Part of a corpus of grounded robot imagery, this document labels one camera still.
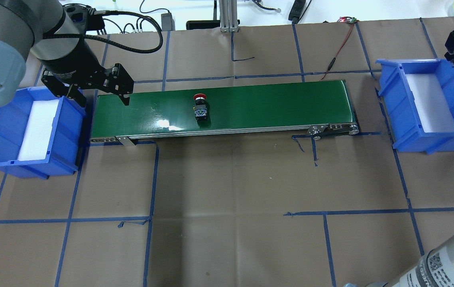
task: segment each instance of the red wire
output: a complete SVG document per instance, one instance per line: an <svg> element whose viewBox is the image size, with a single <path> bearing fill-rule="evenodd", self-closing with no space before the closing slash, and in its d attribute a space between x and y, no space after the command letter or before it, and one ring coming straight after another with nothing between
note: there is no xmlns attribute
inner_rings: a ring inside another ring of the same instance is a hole
<svg viewBox="0 0 454 287"><path fill-rule="evenodd" d="M344 45L347 43L347 40L349 40L349 37L351 36L351 33L353 32L353 28L354 28L354 23L351 24L351 28L349 28L349 32L347 32L347 36L346 36L346 38L344 39L344 42L342 43L342 45L340 46L340 49L338 49L338 51L336 52L334 58L336 58L336 57L340 54L340 51L342 50L342 48L344 47ZM326 75L327 75L328 73L329 73L329 70L326 71L326 73L324 74L324 76L321 78L320 81L324 80L324 78L326 77Z"/></svg>

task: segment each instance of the blue plastic bin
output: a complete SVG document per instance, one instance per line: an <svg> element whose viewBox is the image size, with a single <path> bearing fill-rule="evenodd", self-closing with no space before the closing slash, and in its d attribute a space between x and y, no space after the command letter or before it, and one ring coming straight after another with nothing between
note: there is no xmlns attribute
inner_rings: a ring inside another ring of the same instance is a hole
<svg viewBox="0 0 454 287"><path fill-rule="evenodd" d="M17 160L32 103L59 100L46 158ZM56 98L46 87L21 89L9 104L0 107L0 171L19 178L71 175L77 171L76 154L85 109L73 100Z"/></svg>
<svg viewBox="0 0 454 287"><path fill-rule="evenodd" d="M454 131L424 132L415 97L407 75L434 74L444 93L454 120L454 67L443 59L385 60L382 65L380 95L384 97L391 128L395 137L394 149L399 152L454 151Z"/></svg>

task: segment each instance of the green conveyor belt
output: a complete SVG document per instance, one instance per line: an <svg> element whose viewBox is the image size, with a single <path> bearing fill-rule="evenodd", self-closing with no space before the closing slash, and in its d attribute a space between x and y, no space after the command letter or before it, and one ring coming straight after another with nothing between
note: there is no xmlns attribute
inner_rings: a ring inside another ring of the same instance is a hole
<svg viewBox="0 0 454 287"><path fill-rule="evenodd" d="M196 93L207 96L207 122L195 120ZM116 95L99 96L91 140L292 130L348 123L356 123L356 119L344 80L144 92L132 94L129 106L124 106Z"/></svg>

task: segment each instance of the qr code label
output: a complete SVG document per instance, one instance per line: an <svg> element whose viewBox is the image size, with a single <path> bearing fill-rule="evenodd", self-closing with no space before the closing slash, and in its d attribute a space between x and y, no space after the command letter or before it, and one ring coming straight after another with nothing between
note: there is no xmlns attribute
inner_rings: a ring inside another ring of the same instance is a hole
<svg viewBox="0 0 454 287"><path fill-rule="evenodd" d="M429 268L431 269L431 271L434 272L441 267L443 267L443 264L441 263L439 253L429 258Z"/></svg>

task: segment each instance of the red button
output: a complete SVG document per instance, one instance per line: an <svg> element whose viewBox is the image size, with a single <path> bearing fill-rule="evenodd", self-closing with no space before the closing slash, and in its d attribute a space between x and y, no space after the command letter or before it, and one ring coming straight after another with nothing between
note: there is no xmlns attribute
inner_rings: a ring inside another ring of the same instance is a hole
<svg viewBox="0 0 454 287"><path fill-rule="evenodd" d="M196 100L197 98L207 98L203 93L197 93L193 96L193 99Z"/></svg>

